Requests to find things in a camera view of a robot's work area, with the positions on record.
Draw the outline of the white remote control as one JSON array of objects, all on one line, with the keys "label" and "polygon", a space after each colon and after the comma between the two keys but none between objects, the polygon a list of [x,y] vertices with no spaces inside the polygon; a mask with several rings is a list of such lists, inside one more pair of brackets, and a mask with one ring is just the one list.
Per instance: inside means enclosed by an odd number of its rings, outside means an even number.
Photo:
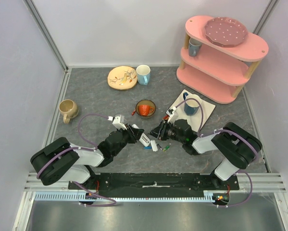
[{"label": "white remote control", "polygon": [[[133,124],[132,127],[139,128],[136,124]],[[141,135],[141,139],[139,141],[143,144],[144,147],[148,147],[150,145],[150,139],[145,133]]]}]

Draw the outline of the white battery cover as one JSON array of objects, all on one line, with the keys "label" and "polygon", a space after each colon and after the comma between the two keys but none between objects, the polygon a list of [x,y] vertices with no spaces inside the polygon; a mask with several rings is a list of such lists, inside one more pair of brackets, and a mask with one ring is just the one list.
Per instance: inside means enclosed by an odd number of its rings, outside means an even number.
[{"label": "white battery cover", "polygon": [[154,152],[158,151],[158,147],[157,147],[157,144],[156,144],[156,141],[155,140],[151,140],[150,141],[150,144],[151,144],[151,148]]}]

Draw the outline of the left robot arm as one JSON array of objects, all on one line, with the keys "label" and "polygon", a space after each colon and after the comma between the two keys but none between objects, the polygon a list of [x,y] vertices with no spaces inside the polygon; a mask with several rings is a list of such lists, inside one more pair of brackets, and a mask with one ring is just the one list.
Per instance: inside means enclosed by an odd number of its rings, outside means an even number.
[{"label": "left robot arm", "polygon": [[96,182],[92,167],[108,165],[127,144],[139,141],[149,146],[150,140],[143,129],[135,124],[125,127],[111,132],[97,148],[80,147],[65,137],[58,138],[31,157],[37,178],[45,186],[66,180],[77,181],[84,189],[91,189]]}]

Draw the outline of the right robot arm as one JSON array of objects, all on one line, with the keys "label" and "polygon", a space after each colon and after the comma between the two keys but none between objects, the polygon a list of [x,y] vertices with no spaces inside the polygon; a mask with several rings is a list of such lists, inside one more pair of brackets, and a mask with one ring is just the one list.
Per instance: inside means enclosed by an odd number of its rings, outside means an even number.
[{"label": "right robot arm", "polygon": [[174,123],[164,120],[150,131],[150,135],[162,141],[172,139],[180,142],[189,155],[219,150],[225,159],[210,177],[211,186],[218,190],[227,185],[227,180],[232,175],[255,161],[263,147],[259,139],[233,122],[204,136],[193,131],[185,119]]}]

